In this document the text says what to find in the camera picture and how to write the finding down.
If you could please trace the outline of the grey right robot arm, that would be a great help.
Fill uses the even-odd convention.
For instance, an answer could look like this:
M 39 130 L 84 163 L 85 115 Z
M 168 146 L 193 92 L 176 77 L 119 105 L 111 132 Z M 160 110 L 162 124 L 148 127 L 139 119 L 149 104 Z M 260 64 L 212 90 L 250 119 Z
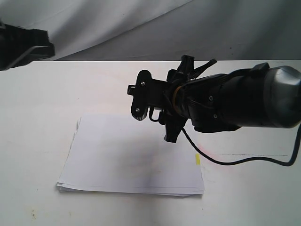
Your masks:
M 202 77 L 215 60 L 198 68 L 184 55 L 166 100 L 167 142 L 176 142 L 187 120 L 201 133 L 235 131 L 241 127 L 292 128 L 301 121 L 301 73 L 290 66 L 261 63 L 231 73 Z

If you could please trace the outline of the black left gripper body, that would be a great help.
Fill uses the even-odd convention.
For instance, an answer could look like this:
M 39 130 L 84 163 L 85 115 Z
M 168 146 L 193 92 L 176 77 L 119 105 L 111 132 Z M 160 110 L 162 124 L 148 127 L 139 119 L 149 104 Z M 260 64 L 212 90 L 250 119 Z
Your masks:
M 51 58 L 55 47 L 48 32 L 0 23 L 0 69 L 9 70 Z

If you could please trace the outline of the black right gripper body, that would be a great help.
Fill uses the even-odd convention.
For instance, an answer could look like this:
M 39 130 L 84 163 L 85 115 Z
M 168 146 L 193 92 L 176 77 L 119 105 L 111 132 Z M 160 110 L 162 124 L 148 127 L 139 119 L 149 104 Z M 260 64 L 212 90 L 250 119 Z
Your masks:
M 164 95 L 165 122 L 225 122 L 221 106 L 221 88 L 225 77 L 204 77 L 193 81 L 172 83 Z

